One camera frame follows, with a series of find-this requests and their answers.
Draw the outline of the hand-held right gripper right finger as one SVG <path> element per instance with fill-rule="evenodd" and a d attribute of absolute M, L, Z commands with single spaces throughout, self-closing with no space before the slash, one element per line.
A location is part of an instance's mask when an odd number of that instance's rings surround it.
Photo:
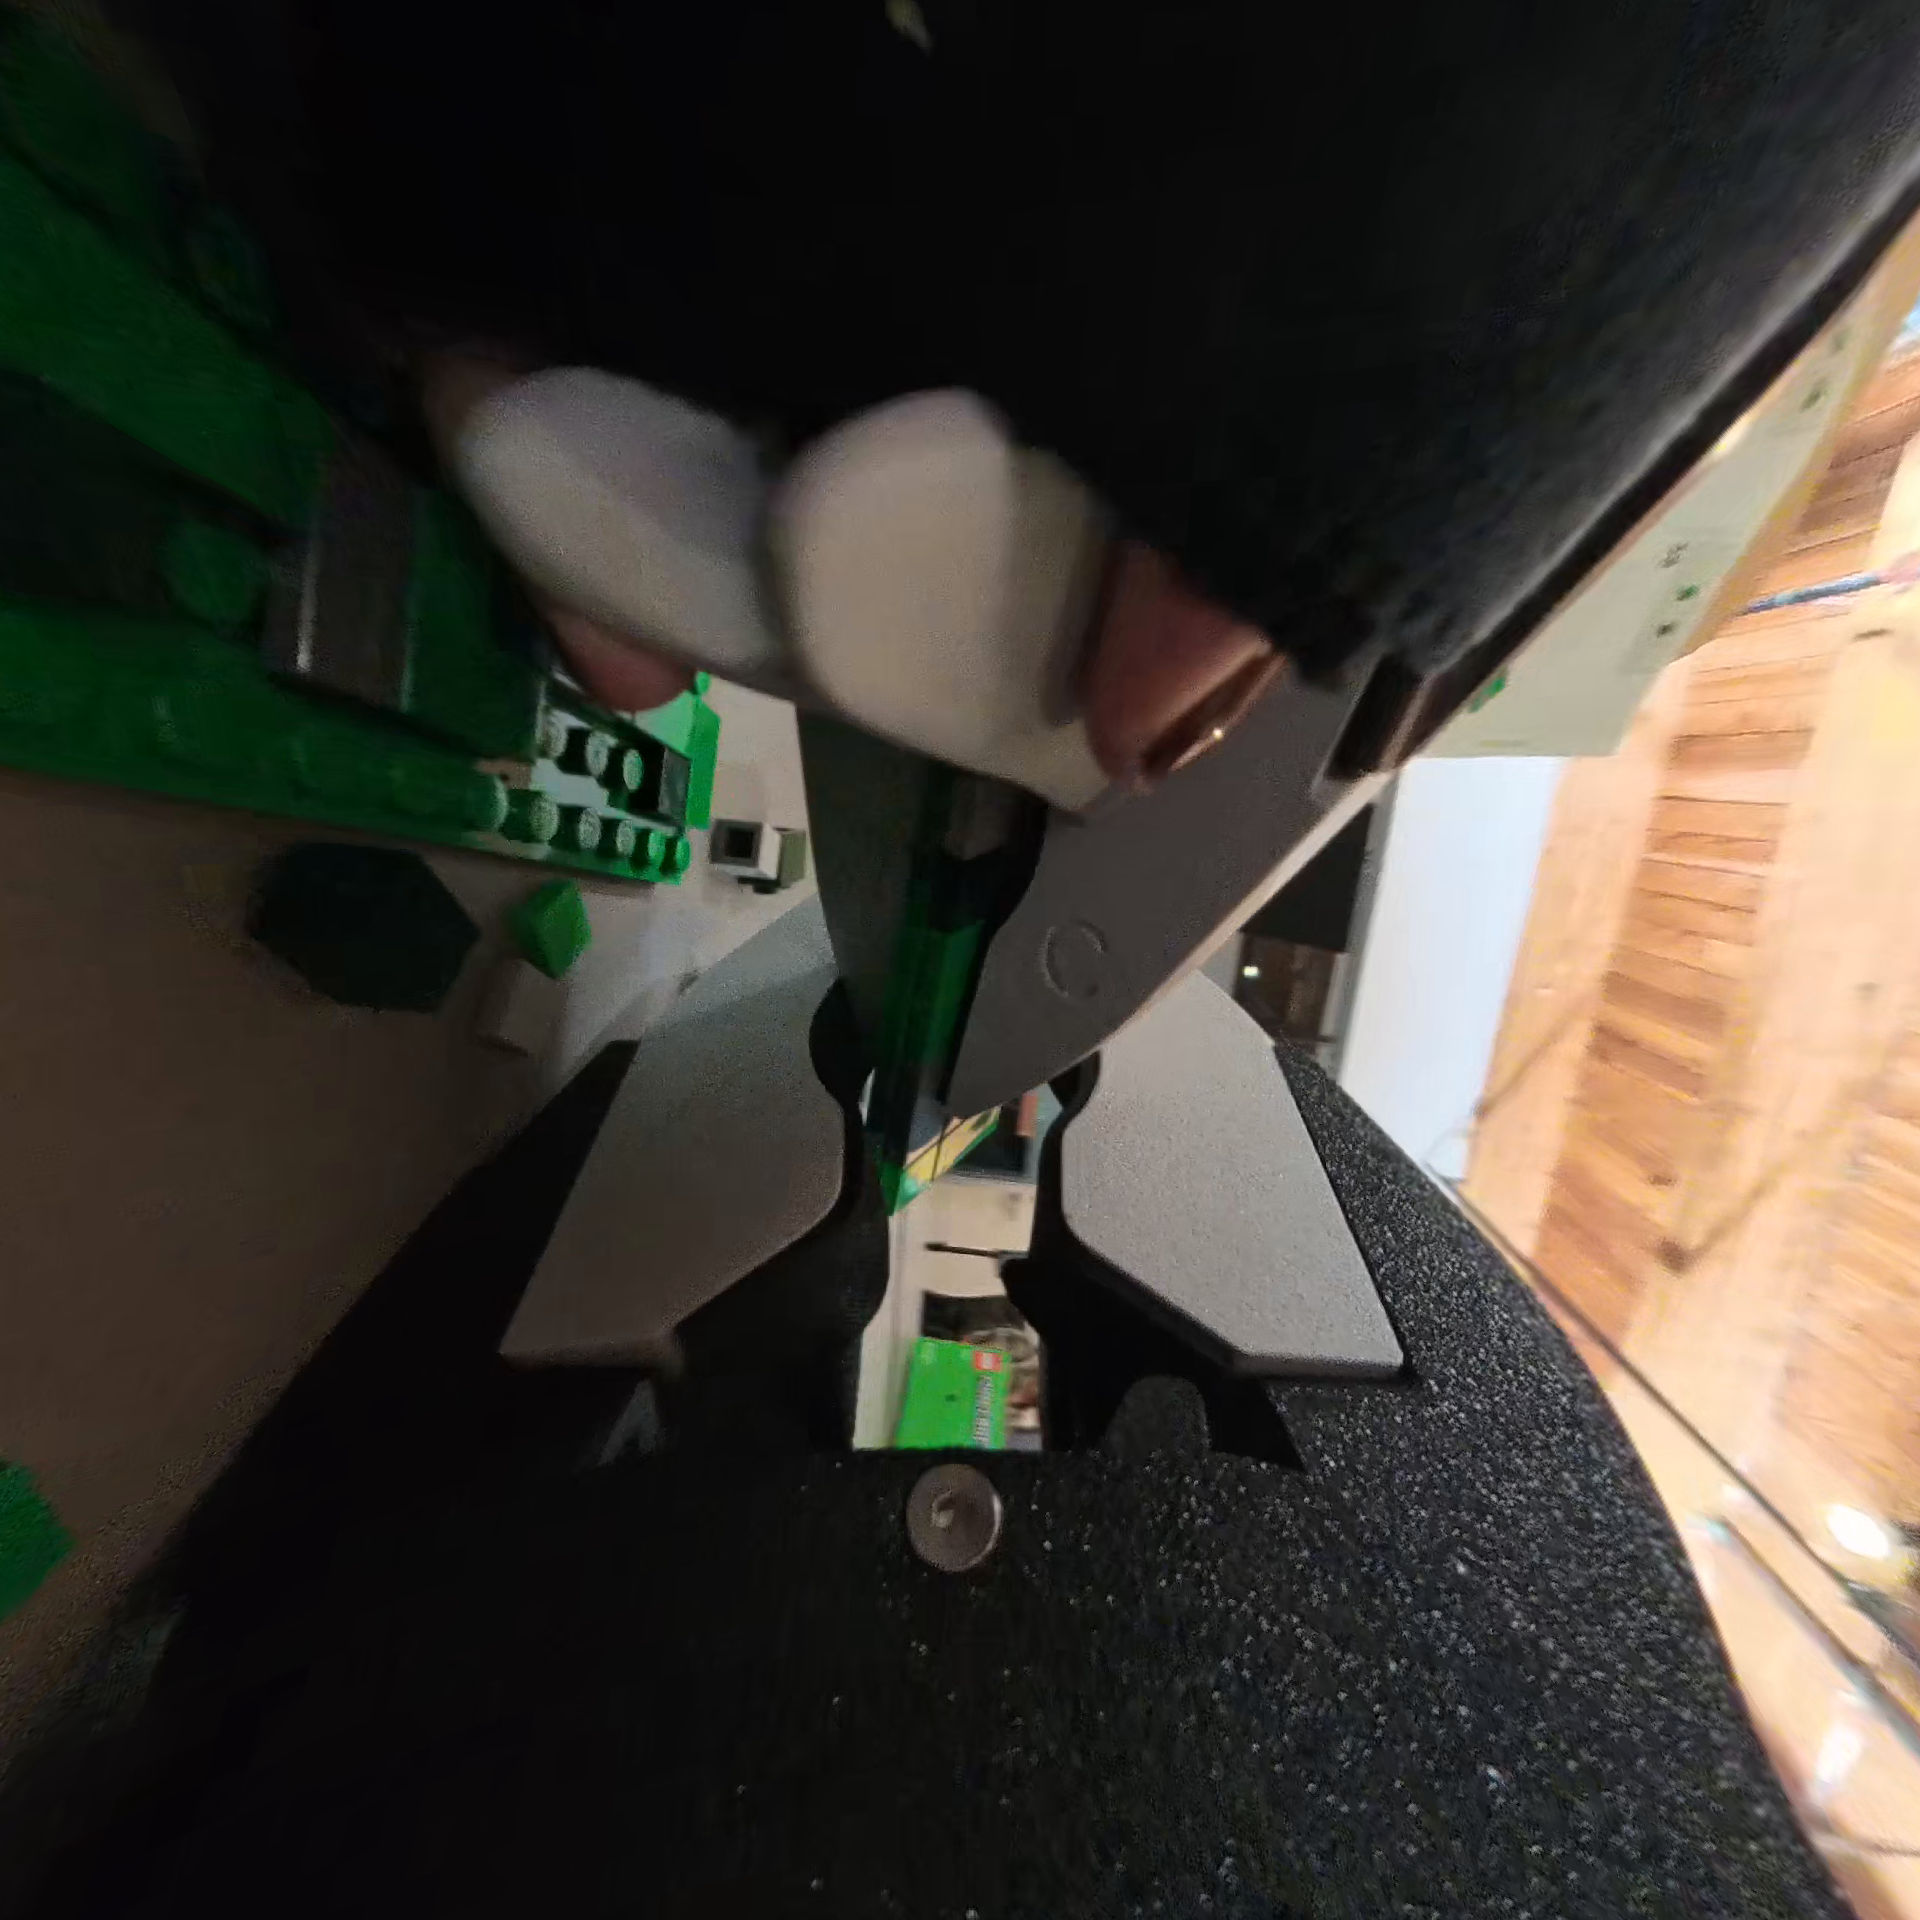
<path fill-rule="evenodd" d="M 1280 1051 L 1192 972 L 1059 1092 L 1027 1253 L 1042 1449 L 1114 1449 L 1169 1383 L 1202 1444 L 1294 1464 L 1279 1388 L 1380 1384 L 1407 1355 Z"/>

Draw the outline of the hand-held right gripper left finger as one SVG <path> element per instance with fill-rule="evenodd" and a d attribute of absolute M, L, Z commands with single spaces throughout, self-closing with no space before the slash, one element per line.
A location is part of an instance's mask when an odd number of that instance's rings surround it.
<path fill-rule="evenodd" d="M 500 1357 L 651 1381 L 670 1427 L 738 1418 L 850 1449 L 863 1340 L 891 1283 L 866 1081 L 807 897 L 636 1044 Z"/>

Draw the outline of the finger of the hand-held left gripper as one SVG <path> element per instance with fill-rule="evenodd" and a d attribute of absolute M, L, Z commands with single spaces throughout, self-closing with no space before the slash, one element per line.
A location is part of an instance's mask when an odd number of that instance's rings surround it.
<path fill-rule="evenodd" d="M 883 1037 L 937 763 L 820 714 L 799 714 L 813 864 L 828 945 L 864 1041 Z"/>
<path fill-rule="evenodd" d="M 998 1108 L 1097 1054 L 1339 839 L 1387 768 L 1378 662 L 1335 685 L 1277 685 L 1152 792 L 1050 812 L 977 967 L 949 1108 Z"/>

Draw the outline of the green mosaic tile panel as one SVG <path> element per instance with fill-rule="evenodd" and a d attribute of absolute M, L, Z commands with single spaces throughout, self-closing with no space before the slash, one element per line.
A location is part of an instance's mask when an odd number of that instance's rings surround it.
<path fill-rule="evenodd" d="M 993 852 L 956 852 L 977 782 L 935 770 L 910 841 L 898 941 L 883 980 L 866 1094 L 866 1136 L 888 1219 L 959 1171 L 998 1129 L 994 1108 L 967 1116 L 949 1098 L 962 1018 L 989 943 L 985 885 Z"/>

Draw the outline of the large green brick plate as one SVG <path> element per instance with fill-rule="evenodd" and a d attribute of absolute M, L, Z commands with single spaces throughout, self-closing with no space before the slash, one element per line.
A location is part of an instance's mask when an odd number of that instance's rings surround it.
<path fill-rule="evenodd" d="M 4 157 L 4 768 L 676 886 L 708 680 L 626 714 L 465 506 Z"/>

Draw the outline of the grey desk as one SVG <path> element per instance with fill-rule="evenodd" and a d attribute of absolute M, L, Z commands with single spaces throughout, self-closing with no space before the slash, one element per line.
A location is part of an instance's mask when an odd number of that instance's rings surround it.
<path fill-rule="evenodd" d="M 4 1747 L 443 1196 L 607 1041 L 813 893 L 699 854 L 589 890 L 589 958 L 533 1054 L 478 1035 L 529 873 L 430 864 L 482 930 L 435 1014 L 309 988 L 248 935 L 299 829 L 4 775 L 4 1460 L 70 1553 L 4 1624 Z"/>

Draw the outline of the person's left hand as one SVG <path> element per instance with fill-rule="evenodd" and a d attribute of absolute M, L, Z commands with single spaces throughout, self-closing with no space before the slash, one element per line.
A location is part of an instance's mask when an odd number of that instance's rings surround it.
<path fill-rule="evenodd" d="M 1284 674 L 1267 634 L 1127 540 L 1077 672 L 1089 746 L 1119 788 L 1152 788 L 1213 755 Z"/>

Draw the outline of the small grey brick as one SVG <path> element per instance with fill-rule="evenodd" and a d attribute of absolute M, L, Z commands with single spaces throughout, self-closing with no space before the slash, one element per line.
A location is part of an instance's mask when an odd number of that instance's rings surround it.
<path fill-rule="evenodd" d="M 542 1059 L 564 1027 L 566 1000 L 566 980 L 516 954 L 505 957 L 488 976 L 472 1021 L 472 1038 L 495 1052 Z"/>

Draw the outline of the green brick set box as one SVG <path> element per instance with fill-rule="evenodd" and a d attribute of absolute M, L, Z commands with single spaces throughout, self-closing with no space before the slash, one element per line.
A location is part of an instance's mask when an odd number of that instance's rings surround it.
<path fill-rule="evenodd" d="M 1013 1331 L 923 1334 L 906 1362 L 891 1447 L 908 1452 L 1010 1452 L 1042 1440 L 1041 1350 Z"/>

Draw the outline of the dark green long brick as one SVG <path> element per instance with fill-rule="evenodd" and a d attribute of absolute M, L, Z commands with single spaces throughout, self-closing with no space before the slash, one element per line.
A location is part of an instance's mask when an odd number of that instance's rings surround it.
<path fill-rule="evenodd" d="M 261 868 L 248 935 L 326 1000 L 438 1013 L 482 928 L 420 852 L 301 842 Z"/>

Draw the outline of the brick instruction booklet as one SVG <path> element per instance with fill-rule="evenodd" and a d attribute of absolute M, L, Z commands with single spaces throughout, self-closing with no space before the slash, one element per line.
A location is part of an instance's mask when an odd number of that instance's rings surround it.
<path fill-rule="evenodd" d="M 1800 520 L 1917 297 L 1910 224 L 1863 291 L 1500 669 L 1422 759 L 1609 756 Z"/>

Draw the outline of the bright green brick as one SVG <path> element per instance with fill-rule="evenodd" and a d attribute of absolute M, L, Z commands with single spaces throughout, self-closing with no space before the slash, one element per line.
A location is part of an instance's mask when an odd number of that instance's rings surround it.
<path fill-rule="evenodd" d="M 75 1536 L 23 1464 L 3 1463 L 3 1620 L 13 1620 L 73 1553 Z"/>

